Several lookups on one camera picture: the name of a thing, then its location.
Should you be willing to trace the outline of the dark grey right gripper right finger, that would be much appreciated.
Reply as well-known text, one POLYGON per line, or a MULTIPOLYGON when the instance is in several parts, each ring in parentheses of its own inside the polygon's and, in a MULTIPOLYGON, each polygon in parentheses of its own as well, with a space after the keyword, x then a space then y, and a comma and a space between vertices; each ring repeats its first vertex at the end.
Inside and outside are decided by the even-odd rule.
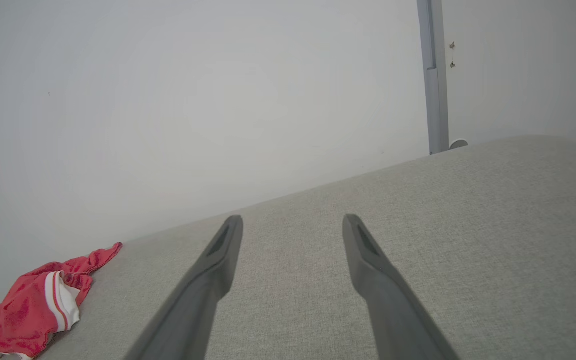
POLYGON ((381 360, 457 360, 450 342, 356 214, 342 222, 350 279, 366 301, 381 360))

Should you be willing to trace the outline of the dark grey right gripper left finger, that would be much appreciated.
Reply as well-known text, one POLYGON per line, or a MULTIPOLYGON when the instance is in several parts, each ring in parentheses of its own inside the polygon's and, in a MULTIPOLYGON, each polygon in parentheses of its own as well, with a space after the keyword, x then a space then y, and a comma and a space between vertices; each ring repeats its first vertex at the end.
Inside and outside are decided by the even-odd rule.
POLYGON ((203 360, 217 306, 233 286, 243 239, 243 219, 231 215, 185 273, 126 360, 203 360))

